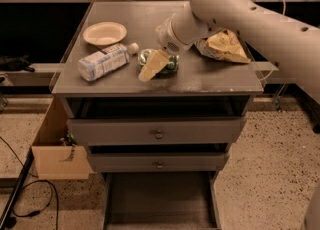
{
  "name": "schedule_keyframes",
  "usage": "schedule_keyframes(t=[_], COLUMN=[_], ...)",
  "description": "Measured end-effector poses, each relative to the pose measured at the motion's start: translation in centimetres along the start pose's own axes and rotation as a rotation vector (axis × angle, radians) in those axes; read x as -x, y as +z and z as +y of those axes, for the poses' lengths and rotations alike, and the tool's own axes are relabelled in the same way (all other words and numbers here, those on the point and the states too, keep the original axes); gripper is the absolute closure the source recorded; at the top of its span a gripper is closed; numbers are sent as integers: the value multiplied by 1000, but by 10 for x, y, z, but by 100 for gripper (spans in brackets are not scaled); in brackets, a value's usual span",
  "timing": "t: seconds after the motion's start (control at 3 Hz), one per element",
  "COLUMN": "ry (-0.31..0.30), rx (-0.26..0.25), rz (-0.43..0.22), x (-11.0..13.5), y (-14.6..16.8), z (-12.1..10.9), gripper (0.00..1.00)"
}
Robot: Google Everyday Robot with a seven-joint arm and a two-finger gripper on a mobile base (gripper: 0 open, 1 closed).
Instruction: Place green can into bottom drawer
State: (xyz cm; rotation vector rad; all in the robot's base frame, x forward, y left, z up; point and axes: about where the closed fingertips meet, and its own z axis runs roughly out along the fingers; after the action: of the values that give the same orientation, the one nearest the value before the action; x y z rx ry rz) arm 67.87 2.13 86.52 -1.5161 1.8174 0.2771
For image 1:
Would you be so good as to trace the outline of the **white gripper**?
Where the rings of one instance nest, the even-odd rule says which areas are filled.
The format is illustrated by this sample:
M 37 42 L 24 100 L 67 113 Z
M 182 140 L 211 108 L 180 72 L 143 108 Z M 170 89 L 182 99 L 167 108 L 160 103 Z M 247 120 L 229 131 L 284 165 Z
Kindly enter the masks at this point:
M 180 55 L 190 49 L 190 24 L 188 18 L 172 16 L 156 28 L 162 50 L 151 52 L 138 75 L 140 81 L 147 82 L 159 73 L 169 63 L 169 55 Z

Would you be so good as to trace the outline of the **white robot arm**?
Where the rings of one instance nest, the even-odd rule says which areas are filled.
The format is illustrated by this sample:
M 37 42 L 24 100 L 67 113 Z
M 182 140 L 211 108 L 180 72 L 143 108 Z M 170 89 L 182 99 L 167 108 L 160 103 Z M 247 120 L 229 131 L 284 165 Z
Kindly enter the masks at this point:
M 251 0 L 189 0 L 159 27 L 162 46 L 180 49 L 225 27 L 238 33 L 313 99 L 320 94 L 316 27 L 264 9 Z M 216 181 L 224 230 L 306 230 L 319 215 L 319 137 L 300 108 L 284 113 L 255 106 Z

